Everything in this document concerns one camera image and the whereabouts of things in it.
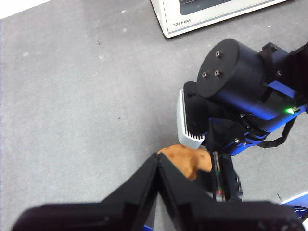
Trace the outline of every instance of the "green led light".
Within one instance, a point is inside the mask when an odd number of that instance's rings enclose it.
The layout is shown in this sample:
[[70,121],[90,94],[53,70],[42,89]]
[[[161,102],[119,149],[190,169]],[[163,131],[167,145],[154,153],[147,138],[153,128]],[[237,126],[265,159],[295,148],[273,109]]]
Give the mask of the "green led light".
[[295,111],[293,110],[293,108],[288,108],[285,110],[285,112],[289,113],[289,114],[294,114]]

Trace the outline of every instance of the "white device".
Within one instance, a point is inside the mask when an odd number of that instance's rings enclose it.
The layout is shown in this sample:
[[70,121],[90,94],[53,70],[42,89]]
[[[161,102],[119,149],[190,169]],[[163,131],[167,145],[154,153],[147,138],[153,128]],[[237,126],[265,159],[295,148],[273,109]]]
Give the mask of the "white device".
[[179,142],[187,147],[197,149],[204,141],[204,136],[194,135],[187,130],[184,90],[180,90],[177,103],[177,124]]
[[167,38],[287,0],[151,0]]

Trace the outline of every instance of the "orange object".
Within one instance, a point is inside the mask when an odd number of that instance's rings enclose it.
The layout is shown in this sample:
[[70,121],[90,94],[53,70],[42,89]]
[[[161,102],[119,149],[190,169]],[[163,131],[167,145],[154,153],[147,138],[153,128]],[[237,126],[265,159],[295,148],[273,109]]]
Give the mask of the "orange object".
[[212,169],[211,156],[202,148],[192,149],[182,144],[163,148],[157,154],[163,153],[181,171],[181,173],[194,180],[197,170],[210,172]]

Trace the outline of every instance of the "table surface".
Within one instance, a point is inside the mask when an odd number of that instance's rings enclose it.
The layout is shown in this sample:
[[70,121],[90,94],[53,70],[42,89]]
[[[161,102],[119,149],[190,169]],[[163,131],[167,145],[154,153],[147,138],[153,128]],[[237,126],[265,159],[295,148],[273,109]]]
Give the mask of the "table surface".
[[[2,19],[1,230],[31,206],[102,200],[178,142],[178,92],[215,44],[295,50],[308,41],[307,11],[288,1],[173,39],[149,0],[53,0]],[[308,190],[307,118],[286,144],[233,158],[244,200]],[[161,199],[154,228],[173,230]]]

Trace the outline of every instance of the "microwave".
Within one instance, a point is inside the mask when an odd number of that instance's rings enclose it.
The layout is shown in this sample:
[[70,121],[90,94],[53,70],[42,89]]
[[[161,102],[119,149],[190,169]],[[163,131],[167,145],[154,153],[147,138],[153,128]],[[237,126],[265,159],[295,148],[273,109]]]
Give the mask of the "microwave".
[[167,38],[287,0],[151,0]]

